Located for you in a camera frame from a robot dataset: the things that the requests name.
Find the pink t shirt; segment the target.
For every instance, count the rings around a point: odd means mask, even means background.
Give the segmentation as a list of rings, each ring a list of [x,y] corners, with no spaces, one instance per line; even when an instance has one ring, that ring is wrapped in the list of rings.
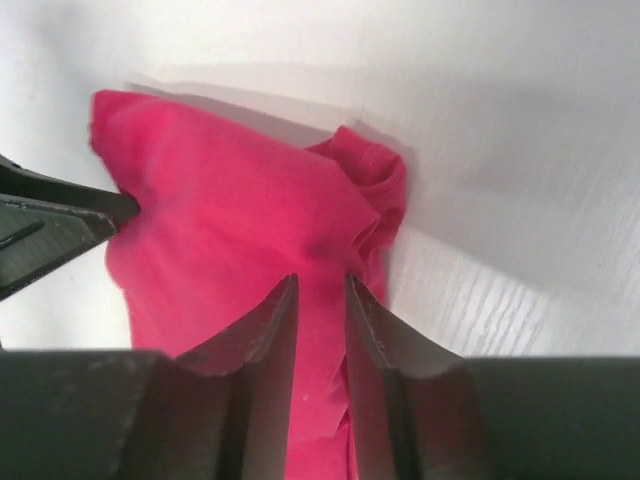
[[[285,276],[299,280],[286,475],[353,479],[345,288],[378,298],[407,207],[407,167],[347,127],[306,148],[160,97],[94,94],[90,144],[140,214],[106,262],[131,343],[180,355],[222,331]]]

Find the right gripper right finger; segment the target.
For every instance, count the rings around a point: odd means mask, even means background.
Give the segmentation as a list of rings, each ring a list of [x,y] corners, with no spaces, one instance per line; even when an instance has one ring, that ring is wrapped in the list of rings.
[[[350,414],[362,479],[465,479],[468,375],[463,361],[346,283]]]

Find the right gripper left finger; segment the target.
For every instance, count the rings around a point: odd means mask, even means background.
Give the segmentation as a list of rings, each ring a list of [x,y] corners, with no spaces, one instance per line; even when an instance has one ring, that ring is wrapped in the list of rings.
[[[223,389],[214,479],[284,477],[298,307],[298,276],[292,274],[247,314],[178,357]]]

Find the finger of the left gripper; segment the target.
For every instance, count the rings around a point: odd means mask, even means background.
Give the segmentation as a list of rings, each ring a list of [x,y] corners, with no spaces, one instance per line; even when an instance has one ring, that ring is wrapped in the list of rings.
[[[1,156],[1,193],[98,212],[117,220],[130,220],[139,214],[139,205],[131,195],[47,177],[5,156]]]
[[[18,197],[1,199],[1,298],[6,299],[117,232],[109,217]]]

